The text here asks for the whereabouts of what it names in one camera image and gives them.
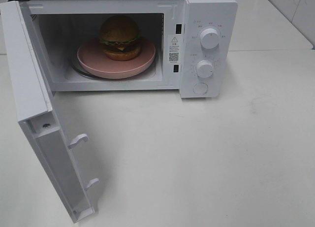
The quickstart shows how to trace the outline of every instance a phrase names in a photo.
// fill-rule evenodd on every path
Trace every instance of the hamburger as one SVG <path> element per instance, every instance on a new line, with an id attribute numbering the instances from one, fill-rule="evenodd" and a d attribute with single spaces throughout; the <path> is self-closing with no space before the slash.
<path id="1" fill-rule="evenodd" d="M 116 61 L 128 61 L 141 50 L 140 30 L 135 21 L 125 15 L 108 18 L 100 28 L 99 42 L 107 57 Z"/>

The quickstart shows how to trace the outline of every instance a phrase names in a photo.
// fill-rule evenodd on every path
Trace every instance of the qr code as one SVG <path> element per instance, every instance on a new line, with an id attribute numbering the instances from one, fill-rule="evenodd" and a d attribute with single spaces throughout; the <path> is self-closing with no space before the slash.
<path id="1" fill-rule="evenodd" d="M 178 61 L 179 53 L 169 53 L 169 61 Z"/>

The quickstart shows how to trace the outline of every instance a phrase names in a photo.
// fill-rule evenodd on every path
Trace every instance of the control panel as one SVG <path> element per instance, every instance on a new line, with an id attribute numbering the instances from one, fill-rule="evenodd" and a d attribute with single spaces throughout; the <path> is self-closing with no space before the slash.
<path id="1" fill-rule="evenodd" d="M 192 3 L 185 30 L 181 97 L 217 97 L 237 3 Z"/>

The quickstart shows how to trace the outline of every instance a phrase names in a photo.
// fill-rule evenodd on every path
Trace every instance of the open microwave door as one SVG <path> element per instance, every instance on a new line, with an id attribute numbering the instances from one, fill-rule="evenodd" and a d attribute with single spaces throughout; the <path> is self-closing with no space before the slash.
<path id="1" fill-rule="evenodd" d="M 53 94 L 41 73 L 45 61 L 36 41 L 30 40 L 27 21 L 22 11 L 32 19 L 22 2 L 2 3 L 1 17 L 8 63 L 20 127 L 45 169 L 51 183 L 73 222 L 94 213 L 87 189 L 98 179 L 81 179 L 72 148 L 86 134 L 68 140 L 62 126 Z"/>

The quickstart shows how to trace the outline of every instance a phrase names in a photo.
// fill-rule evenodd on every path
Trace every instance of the white countertop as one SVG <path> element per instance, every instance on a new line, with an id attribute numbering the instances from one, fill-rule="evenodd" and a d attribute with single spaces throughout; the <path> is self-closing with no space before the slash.
<path id="1" fill-rule="evenodd" d="M 305 37 L 268 1 L 237 0 L 230 51 L 312 49 Z M 0 54 L 5 54 L 1 33 Z"/>
<path id="2" fill-rule="evenodd" d="M 99 213 L 75 226 L 314 226 L 315 51 L 229 52 L 218 98 L 57 93 Z M 1 226 L 72 226 L 15 116 L 0 56 Z"/>

